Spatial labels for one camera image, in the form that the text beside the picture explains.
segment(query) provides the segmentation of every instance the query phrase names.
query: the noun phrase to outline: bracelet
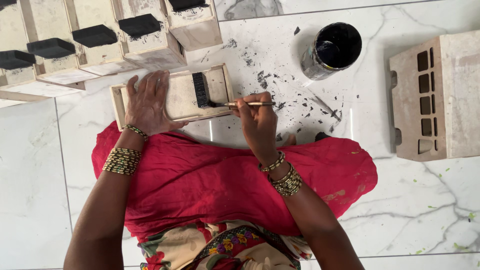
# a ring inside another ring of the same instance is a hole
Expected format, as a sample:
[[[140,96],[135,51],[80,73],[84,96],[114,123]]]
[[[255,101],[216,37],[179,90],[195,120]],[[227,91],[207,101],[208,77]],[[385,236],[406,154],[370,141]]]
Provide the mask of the bracelet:
[[[280,164],[282,164],[282,162],[285,160],[285,153],[282,152],[282,151],[279,151],[278,153],[280,154],[280,157],[275,161],[275,163],[273,163],[272,165],[270,165],[268,167],[265,167],[265,168],[262,168],[262,164],[259,163],[258,164],[258,169],[261,172],[269,172],[269,171],[275,169],[276,167],[280,166]]]
[[[123,125],[121,126],[122,128],[129,128],[133,131],[135,131],[136,133],[140,134],[141,136],[143,136],[145,138],[145,141],[148,141],[148,135],[145,134],[145,132],[141,131],[140,129],[132,126],[132,125]]]
[[[133,175],[142,154],[136,150],[113,148],[102,170],[120,174]]]
[[[277,192],[285,197],[292,196],[293,194],[297,193],[303,183],[298,171],[290,162],[288,162],[288,164],[290,165],[290,171],[288,171],[287,175],[282,179],[273,181],[270,176],[267,176],[268,181],[277,190]]]

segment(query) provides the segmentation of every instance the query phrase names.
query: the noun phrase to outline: woman's left hand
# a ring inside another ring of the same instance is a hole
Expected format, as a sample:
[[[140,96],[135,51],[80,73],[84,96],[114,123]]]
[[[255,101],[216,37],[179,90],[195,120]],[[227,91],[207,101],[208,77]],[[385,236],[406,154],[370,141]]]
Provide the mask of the woman's left hand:
[[[134,87],[138,76],[135,75],[128,81],[129,102],[125,113],[126,124],[140,129],[148,136],[179,129],[188,124],[188,121],[172,121],[167,117],[165,100],[169,76],[168,70],[159,70],[145,75],[140,80],[138,92]]]

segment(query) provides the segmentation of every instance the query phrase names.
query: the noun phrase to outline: white marble tile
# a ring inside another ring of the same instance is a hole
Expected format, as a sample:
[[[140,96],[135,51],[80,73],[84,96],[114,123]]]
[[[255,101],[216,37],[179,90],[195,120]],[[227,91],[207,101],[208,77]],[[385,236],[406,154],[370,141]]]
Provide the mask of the white marble tile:
[[[477,270],[480,254],[360,258],[366,270]],[[301,261],[302,270],[320,270],[317,261]]]
[[[61,268],[71,226],[53,98],[0,109],[0,269]]]
[[[218,20],[224,21],[419,1],[423,0],[216,0],[215,8]]]
[[[476,179],[480,158],[417,163],[395,157],[387,60],[436,35],[478,29],[479,10],[475,0],[446,0],[323,12],[321,16],[220,22],[225,43],[187,52],[189,66],[172,72],[205,70],[225,62],[237,97],[268,90],[276,102],[285,102],[277,111],[277,130],[283,138],[295,133],[298,143],[306,143],[324,131],[359,141],[374,158],[379,174],[377,187],[341,218],[359,256],[408,255],[419,250],[422,254],[461,252],[454,243],[478,251],[478,218],[468,222],[466,216],[480,212],[475,194],[480,185]],[[310,81],[301,72],[300,57],[322,27],[337,21],[359,30],[362,54],[349,69],[324,81]],[[301,30],[294,35],[297,26]],[[236,46],[226,46],[229,39]],[[114,120],[108,86],[145,73],[96,79],[87,82],[84,93],[57,98],[73,223],[95,183],[91,151],[96,134]],[[266,89],[260,86],[259,74],[270,74],[265,78]],[[311,100],[315,95],[333,110],[342,111],[342,121],[333,133],[328,130],[335,119],[320,111]],[[183,131],[202,142],[247,147],[234,116],[192,122]],[[136,240],[128,234],[125,238],[125,265],[138,265],[144,260]]]

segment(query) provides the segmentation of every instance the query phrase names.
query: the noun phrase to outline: black painted block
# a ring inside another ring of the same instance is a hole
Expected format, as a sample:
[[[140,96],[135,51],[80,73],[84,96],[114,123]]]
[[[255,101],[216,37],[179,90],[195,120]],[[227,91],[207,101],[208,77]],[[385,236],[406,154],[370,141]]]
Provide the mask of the black painted block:
[[[89,48],[116,43],[117,34],[105,25],[95,25],[72,32],[73,40]]]
[[[17,0],[0,0],[0,8],[16,4]]]
[[[179,12],[195,8],[205,4],[205,0],[168,0],[173,7],[173,11]]]
[[[0,68],[16,69],[35,64],[35,55],[19,50],[0,51]]]
[[[141,37],[156,31],[162,26],[152,14],[119,20],[120,29],[131,37]]]
[[[56,37],[27,43],[29,53],[45,59],[65,57],[75,53],[75,45]]]
[[[205,75],[201,72],[193,73],[193,86],[195,87],[195,95],[197,96],[197,105],[199,108],[210,108],[210,93],[208,92],[208,84]]]

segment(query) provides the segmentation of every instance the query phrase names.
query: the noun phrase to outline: paint can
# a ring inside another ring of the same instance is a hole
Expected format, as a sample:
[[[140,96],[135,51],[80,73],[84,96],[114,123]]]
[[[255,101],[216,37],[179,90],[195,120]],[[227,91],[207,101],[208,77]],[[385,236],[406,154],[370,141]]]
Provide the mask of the paint can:
[[[346,23],[325,26],[301,58],[303,74],[311,80],[324,80],[347,69],[361,52],[360,33]]]

